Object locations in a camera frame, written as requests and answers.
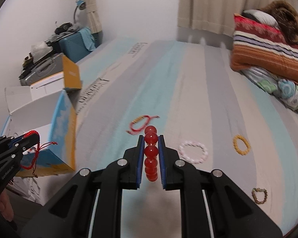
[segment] blue and yellow box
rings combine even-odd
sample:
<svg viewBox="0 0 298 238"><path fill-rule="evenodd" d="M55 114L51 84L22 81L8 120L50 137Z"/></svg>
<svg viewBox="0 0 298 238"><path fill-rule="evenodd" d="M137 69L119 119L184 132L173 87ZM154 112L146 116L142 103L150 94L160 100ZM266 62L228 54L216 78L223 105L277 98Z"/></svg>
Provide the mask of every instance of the blue and yellow box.
<svg viewBox="0 0 298 238"><path fill-rule="evenodd" d="M35 174L48 176L75 171L75 126L76 113L65 90L60 90L18 106L13 101L29 96L24 87L10 91L7 99L10 115L2 131L7 137L18 137L30 130L40 134L40 144L56 141L40 150ZM34 150L23 153L21 164L31 165ZM17 176L33 177L33 170L21 169Z"/></svg>

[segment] blue lamp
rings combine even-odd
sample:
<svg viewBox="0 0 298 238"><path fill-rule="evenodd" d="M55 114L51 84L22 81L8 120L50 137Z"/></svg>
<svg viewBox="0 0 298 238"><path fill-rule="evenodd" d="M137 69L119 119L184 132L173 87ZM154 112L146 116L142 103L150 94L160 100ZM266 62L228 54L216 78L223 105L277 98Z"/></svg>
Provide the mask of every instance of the blue lamp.
<svg viewBox="0 0 298 238"><path fill-rule="evenodd" d="M76 8L74 11L74 23L76 23L76 11L79 9L80 11L84 10L86 8L86 2L84 0L76 0Z"/></svg>

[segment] white wall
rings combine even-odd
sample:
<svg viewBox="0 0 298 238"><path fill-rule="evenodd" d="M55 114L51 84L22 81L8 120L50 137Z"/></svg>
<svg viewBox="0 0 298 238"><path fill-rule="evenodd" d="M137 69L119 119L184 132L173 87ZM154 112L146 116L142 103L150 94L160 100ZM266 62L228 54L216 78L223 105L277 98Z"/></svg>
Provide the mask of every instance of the white wall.
<svg viewBox="0 0 298 238"><path fill-rule="evenodd" d="M103 26L103 41L116 36L143 39L176 39L179 41L228 48L232 39L207 31L177 27L179 0L97 0Z"/></svg>
<svg viewBox="0 0 298 238"><path fill-rule="evenodd" d="M75 0L6 0L0 9L0 133L8 116L4 88L19 86L24 57L56 26L73 22Z"/></svg>

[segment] blue suitcase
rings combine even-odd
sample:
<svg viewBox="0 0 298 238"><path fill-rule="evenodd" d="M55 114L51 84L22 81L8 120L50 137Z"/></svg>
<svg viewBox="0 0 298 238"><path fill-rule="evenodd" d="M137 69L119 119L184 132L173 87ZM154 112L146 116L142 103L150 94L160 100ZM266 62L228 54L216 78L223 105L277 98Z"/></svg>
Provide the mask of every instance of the blue suitcase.
<svg viewBox="0 0 298 238"><path fill-rule="evenodd" d="M78 62L91 51L87 50L82 39L82 35L79 32L65 36L58 41L61 51L69 58L72 62Z"/></svg>

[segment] lamp head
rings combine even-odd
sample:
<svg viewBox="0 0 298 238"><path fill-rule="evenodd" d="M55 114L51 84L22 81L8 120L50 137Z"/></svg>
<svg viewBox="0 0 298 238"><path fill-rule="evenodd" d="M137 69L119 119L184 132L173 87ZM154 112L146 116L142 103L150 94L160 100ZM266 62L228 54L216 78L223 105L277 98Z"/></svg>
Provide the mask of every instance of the lamp head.
<svg viewBox="0 0 298 238"><path fill-rule="evenodd" d="M79 10L84 10L86 8L86 2L84 0L76 0L76 4Z"/></svg>

